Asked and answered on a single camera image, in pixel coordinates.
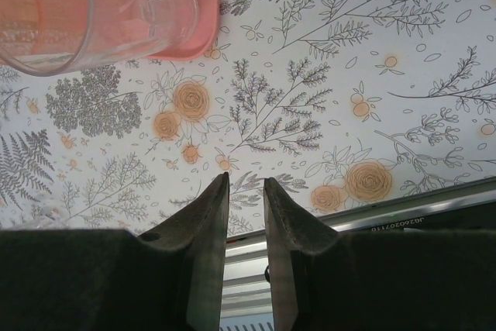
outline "cup rim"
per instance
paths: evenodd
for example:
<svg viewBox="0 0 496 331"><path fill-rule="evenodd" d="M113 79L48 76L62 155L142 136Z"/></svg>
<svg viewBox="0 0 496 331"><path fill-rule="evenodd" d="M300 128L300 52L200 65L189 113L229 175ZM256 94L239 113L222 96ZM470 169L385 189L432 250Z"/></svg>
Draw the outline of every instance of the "cup rim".
<svg viewBox="0 0 496 331"><path fill-rule="evenodd" d="M57 74L62 74L67 71L69 66L71 66L81 55L84 54L89 43L89 34L93 25L93 0L88 0L88 12L86 15L86 29L82 41L79 47L75 50L72 57L63 65L53 69L51 71L40 71L32 67L23 64L22 62L15 59L5 48L0 44L0 59L4 60L9 66L14 67L16 70L24 74L33 75L35 77L51 77Z"/></svg>

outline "botanical print paper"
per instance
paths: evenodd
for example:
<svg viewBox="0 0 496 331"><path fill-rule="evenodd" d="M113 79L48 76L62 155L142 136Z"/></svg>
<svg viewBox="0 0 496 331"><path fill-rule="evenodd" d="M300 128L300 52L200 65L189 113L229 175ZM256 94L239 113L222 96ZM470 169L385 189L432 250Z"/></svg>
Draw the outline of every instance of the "botanical print paper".
<svg viewBox="0 0 496 331"><path fill-rule="evenodd" d="M0 224L141 233L231 177L316 215L496 170L496 0L221 0L212 47L33 78L0 66Z"/></svg>

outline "orange rose illustration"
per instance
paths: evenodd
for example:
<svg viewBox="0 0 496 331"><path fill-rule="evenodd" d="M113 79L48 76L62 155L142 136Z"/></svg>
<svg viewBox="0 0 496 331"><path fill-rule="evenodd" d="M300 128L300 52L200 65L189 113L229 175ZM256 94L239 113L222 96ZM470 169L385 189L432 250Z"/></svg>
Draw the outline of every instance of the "orange rose illustration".
<svg viewBox="0 0 496 331"><path fill-rule="evenodd" d="M195 164L198 161L200 155L198 154L198 147L195 145L187 145L183 150L183 158L186 163Z"/></svg>
<svg viewBox="0 0 496 331"><path fill-rule="evenodd" d="M319 186L312 192L312 204L322 212L337 211L348 193L334 185Z"/></svg>
<svg viewBox="0 0 496 331"><path fill-rule="evenodd" d="M153 121L153 131L162 140L172 140L177 135L181 117L175 112L161 112Z"/></svg>
<svg viewBox="0 0 496 331"><path fill-rule="evenodd" d="M197 122L208 112L208 92L196 81L185 81L178 85L173 101L181 116L191 122Z"/></svg>
<svg viewBox="0 0 496 331"><path fill-rule="evenodd" d="M346 174L346 190L361 202L379 201L391 190L393 177L378 162L354 165Z"/></svg>

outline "plastic cup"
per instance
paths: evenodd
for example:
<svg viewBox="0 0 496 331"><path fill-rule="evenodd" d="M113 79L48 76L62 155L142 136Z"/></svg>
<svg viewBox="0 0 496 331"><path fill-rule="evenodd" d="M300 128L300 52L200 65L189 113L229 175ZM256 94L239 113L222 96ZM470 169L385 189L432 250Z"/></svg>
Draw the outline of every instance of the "plastic cup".
<svg viewBox="0 0 496 331"><path fill-rule="evenodd" d="M187 40L196 0L0 0L0 60L50 76L144 57Z"/></svg>

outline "floral patterned surface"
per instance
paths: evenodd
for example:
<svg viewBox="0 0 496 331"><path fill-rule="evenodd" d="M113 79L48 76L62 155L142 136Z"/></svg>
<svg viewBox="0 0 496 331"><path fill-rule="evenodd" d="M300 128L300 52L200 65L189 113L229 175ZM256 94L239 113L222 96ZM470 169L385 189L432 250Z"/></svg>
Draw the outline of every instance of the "floral patterned surface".
<svg viewBox="0 0 496 331"><path fill-rule="evenodd" d="M141 233L231 174L316 215L496 173L496 0L221 0L212 47L33 78L0 66L0 224Z"/></svg>

